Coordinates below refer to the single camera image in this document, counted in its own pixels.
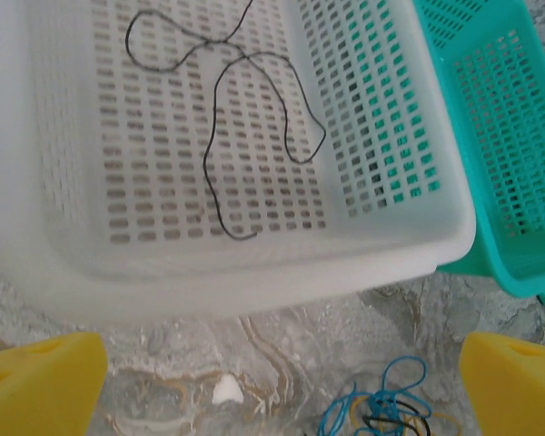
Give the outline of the teal plastic basket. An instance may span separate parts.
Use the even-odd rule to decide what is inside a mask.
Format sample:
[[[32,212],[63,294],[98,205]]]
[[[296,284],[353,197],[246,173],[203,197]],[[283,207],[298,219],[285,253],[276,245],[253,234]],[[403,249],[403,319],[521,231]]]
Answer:
[[[545,296],[545,53],[524,0],[413,0],[475,207],[459,273]]]

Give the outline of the white plastic basket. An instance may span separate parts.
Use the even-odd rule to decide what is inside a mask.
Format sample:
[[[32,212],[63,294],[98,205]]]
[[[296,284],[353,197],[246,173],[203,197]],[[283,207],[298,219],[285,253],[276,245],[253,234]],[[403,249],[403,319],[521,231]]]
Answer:
[[[41,311],[258,312],[474,234],[413,0],[0,0],[0,271]]]

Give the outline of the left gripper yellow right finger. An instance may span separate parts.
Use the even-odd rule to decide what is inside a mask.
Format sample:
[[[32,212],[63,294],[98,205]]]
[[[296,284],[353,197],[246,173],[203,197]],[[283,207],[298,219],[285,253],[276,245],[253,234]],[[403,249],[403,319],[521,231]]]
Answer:
[[[472,332],[461,378],[482,436],[545,436],[545,345]]]

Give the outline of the small white chip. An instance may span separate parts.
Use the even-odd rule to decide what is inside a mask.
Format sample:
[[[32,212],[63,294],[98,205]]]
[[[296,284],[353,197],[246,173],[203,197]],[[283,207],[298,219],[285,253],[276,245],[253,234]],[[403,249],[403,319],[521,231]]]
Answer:
[[[214,385],[212,404],[220,405],[228,401],[242,404],[244,396],[237,379],[230,373],[224,373]]]

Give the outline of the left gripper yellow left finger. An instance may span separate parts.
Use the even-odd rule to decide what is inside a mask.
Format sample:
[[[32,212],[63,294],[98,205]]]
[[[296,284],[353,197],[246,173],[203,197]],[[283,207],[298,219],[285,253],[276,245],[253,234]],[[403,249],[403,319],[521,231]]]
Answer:
[[[85,436],[107,368],[96,332],[0,351],[0,436]]]

